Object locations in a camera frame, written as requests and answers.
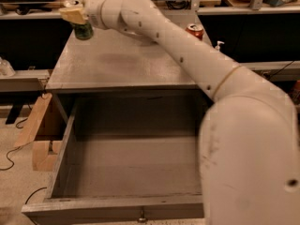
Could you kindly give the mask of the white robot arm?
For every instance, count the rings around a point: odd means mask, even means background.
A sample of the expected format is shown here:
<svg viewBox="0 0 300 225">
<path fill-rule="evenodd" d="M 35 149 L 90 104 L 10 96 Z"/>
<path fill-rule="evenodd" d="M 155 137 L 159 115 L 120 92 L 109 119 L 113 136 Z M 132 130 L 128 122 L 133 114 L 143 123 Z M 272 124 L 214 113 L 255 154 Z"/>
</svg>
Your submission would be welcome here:
<svg viewBox="0 0 300 225">
<path fill-rule="evenodd" d="M 171 22 L 151 0 L 80 0 L 60 14 L 151 38 L 213 100 L 200 128 L 207 225 L 300 225 L 297 110 L 286 93 Z"/>
</svg>

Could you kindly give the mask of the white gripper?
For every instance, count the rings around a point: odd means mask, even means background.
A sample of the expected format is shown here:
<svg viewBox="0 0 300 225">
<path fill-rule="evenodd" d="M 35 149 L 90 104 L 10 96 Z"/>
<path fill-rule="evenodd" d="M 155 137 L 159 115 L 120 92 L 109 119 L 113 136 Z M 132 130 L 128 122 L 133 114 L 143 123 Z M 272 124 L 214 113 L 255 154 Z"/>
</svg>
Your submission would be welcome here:
<svg viewBox="0 0 300 225">
<path fill-rule="evenodd" d="M 63 20 L 86 24 L 84 12 L 89 22 L 98 29 L 121 31 L 124 21 L 121 16 L 122 0 L 86 0 L 82 7 L 62 7 L 59 9 Z"/>
</svg>

